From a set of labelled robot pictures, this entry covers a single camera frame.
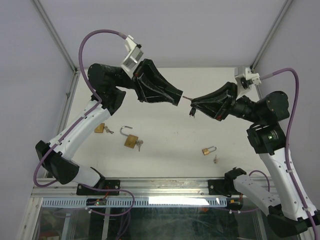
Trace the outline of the small brass padlock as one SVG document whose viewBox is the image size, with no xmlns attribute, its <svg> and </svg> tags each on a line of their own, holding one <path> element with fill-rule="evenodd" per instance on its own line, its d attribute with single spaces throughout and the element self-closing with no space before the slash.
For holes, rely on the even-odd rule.
<svg viewBox="0 0 320 240">
<path fill-rule="evenodd" d="M 209 155 L 210 153 L 213 153 L 217 150 L 216 146 L 211 146 L 211 147 L 207 147 L 207 148 L 203 148 L 201 151 L 203 153 L 204 156 Z"/>
</svg>

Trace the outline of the silver key bunch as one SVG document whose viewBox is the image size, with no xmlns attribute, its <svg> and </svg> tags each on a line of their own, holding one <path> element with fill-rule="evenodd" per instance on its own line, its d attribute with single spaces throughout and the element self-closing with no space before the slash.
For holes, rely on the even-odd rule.
<svg viewBox="0 0 320 240">
<path fill-rule="evenodd" d="M 137 140 L 136 141 L 136 146 L 138 147 L 138 151 L 141 151 L 141 146 L 143 145 L 144 141 L 143 140 Z"/>
</svg>

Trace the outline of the medium brass padlock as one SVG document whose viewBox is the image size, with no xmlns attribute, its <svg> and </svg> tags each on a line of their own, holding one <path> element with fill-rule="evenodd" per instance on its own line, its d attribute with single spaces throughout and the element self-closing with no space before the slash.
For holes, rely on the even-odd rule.
<svg viewBox="0 0 320 240">
<path fill-rule="evenodd" d="M 134 149 L 135 146 L 136 146 L 136 143 L 139 140 L 139 137 L 135 136 L 135 135 L 132 135 L 132 134 L 125 134 L 123 132 L 124 129 L 132 129 L 132 127 L 130 127 L 130 126 L 122 126 L 120 128 L 119 132 L 120 132 L 121 135 L 126 137 L 126 140 L 124 142 L 124 146 L 128 147 L 128 148 L 131 148 L 131 149 Z"/>
</svg>

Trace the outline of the large brass padlock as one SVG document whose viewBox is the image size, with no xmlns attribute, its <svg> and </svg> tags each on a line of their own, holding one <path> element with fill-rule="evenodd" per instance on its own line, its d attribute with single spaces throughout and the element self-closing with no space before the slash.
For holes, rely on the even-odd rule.
<svg viewBox="0 0 320 240">
<path fill-rule="evenodd" d="M 95 129 L 94 129 L 94 132 L 95 133 L 103 133 L 105 130 L 105 123 L 101 123 L 99 124 Z"/>
</svg>

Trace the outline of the black padlock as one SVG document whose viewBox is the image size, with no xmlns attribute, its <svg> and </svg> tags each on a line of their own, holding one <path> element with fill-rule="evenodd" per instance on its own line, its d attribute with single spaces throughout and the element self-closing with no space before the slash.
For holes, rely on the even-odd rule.
<svg viewBox="0 0 320 240">
<path fill-rule="evenodd" d="M 172 104 L 174 106 L 178 106 L 180 100 L 181 100 L 181 97 L 183 95 L 183 91 L 181 90 L 174 90 L 170 93 L 170 96 L 172 97 Z"/>
</svg>

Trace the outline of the black headed key pair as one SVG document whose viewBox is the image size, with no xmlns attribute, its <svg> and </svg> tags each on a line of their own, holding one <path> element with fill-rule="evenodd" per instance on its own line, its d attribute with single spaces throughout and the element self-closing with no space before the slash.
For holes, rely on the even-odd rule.
<svg viewBox="0 0 320 240">
<path fill-rule="evenodd" d="M 190 98 L 190 97 L 187 97 L 187 96 L 185 96 L 185 95 L 183 95 L 182 97 L 183 97 L 184 99 L 190 101 L 190 107 L 191 107 L 191 109 L 190 109 L 190 112 L 189 112 L 189 116 L 195 118 L 195 114 L 196 114 L 196 112 L 198 111 L 198 109 L 197 109 L 196 107 L 194 107 L 193 101 L 196 100 L 197 97 L 196 97 L 196 98 Z"/>
</svg>

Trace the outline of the small silver key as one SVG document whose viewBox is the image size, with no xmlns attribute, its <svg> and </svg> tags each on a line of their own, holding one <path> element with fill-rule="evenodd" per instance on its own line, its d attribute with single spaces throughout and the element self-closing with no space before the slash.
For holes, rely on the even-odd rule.
<svg viewBox="0 0 320 240">
<path fill-rule="evenodd" d="M 112 130 L 110 130 L 107 126 L 104 127 L 104 130 L 109 133 L 109 134 L 113 134 L 114 132 Z"/>
</svg>

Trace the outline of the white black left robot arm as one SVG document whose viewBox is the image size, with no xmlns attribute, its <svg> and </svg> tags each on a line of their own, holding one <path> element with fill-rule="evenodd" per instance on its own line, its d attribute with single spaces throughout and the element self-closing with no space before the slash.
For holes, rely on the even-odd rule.
<svg viewBox="0 0 320 240">
<path fill-rule="evenodd" d="M 121 107 L 126 96 L 122 88 L 134 90 L 142 103 L 174 106 L 179 104 L 183 91 L 170 84 L 150 59 L 140 62 L 132 77 L 121 67 L 99 63 L 92 64 L 87 75 L 93 94 L 82 113 L 49 142 L 39 141 L 35 149 L 42 167 L 57 182 L 87 185 L 97 195 L 105 188 L 104 176 L 93 167 L 77 164 L 72 158 L 94 129 Z"/>
</svg>

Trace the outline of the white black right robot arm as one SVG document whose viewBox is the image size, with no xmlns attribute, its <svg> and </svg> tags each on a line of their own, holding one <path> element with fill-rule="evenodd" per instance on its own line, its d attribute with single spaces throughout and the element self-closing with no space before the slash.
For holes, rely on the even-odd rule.
<svg viewBox="0 0 320 240">
<path fill-rule="evenodd" d="M 238 96 L 238 86 L 227 82 L 220 89 L 191 100 L 190 115 L 196 111 L 217 121 L 232 115 L 249 121 L 247 138 L 266 166 L 277 195 L 274 196 L 255 183 L 241 168 L 233 168 L 224 175 L 223 195 L 241 193 L 249 198 L 267 217 L 273 232 L 280 238 L 299 235 L 320 224 L 320 211 L 311 203 L 294 170 L 287 136 L 279 121 L 289 114 L 288 96 L 274 91 L 254 102 Z"/>
</svg>

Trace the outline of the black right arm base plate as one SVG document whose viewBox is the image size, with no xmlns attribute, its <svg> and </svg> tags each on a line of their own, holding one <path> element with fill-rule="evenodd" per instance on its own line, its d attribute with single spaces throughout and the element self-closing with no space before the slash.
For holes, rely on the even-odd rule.
<svg viewBox="0 0 320 240">
<path fill-rule="evenodd" d="M 229 183 L 224 179 L 209 179 L 207 181 L 208 184 L 208 194 L 210 196 L 213 195 L 221 195 L 227 198 L 232 196 L 232 191 L 230 190 Z"/>
</svg>

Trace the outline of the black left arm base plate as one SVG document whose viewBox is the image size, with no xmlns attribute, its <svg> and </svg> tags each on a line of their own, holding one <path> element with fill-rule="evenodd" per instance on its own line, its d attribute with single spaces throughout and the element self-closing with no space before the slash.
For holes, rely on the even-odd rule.
<svg viewBox="0 0 320 240">
<path fill-rule="evenodd" d="M 119 189 L 121 187 L 121 181 L 119 179 L 102 179 L 91 189 L 83 184 L 78 184 L 76 195 L 77 196 L 118 196 L 120 194 Z"/>
</svg>

